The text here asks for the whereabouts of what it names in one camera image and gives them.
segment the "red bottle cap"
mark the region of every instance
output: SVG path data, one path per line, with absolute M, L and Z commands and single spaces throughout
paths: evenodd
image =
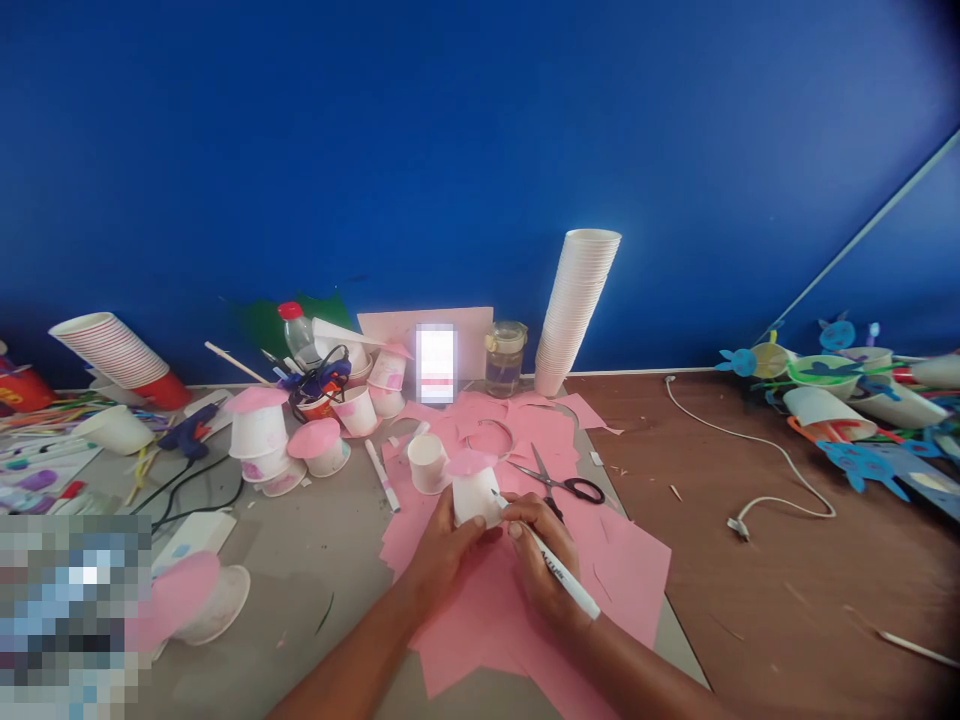
M 283 303 L 277 308 L 277 312 L 284 320 L 296 320 L 298 317 L 303 317 L 303 308 L 300 307 L 300 303 Z

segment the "plastic bottle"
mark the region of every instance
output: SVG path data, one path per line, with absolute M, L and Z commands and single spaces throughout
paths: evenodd
M 300 303 L 283 303 L 277 308 L 284 319 L 283 336 L 287 339 L 290 355 L 304 370 L 312 370 L 320 365 L 323 358 L 317 353 L 313 342 L 313 329 L 303 315 Z

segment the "marker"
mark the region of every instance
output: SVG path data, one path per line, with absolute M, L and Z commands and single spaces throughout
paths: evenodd
M 501 510 L 505 510 L 510 507 L 510 503 L 503 499 L 503 496 L 500 495 L 493 488 L 490 489 L 490 492 L 493 493 L 494 498 L 497 501 L 497 505 L 500 506 Z M 550 572 L 553 573 L 553 576 L 560 581 L 560 584 L 563 585 L 563 589 L 570 593 L 570 597 L 573 598 L 574 602 L 580 606 L 580 609 L 583 610 L 591 620 L 596 620 L 600 617 L 600 606 L 597 605 L 596 601 L 590 597 L 583 585 L 580 584 L 580 581 L 577 580 L 563 563 L 560 562 L 560 558 L 553 554 L 553 551 L 550 550 L 540 539 L 540 536 L 534 532 L 533 528 L 527 525 L 522 520 L 519 521 L 527 530 L 530 531 L 530 534 L 533 535 L 534 541 L 537 543 L 537 547 L 540 549 L 540 554 L 543 555 L 543 561 L 547 564 L 547 567 L 550 569 Z

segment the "red paper cup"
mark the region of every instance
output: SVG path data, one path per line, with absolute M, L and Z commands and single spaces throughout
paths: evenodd
M 57 395 L 30 365 L 0 375 L 0 402 L 17 412 L 33 412 L 50 407 Z
M 149 398 L 161 410 L 179 410 L 193 399 L 180 378 L 172 372 L 149 385 L 130 389 L 140 397 Z

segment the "phone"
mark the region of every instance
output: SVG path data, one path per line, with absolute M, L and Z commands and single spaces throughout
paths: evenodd
M 417 323 L 417 402 L 447 405 L 457 394 L 457 329 Z

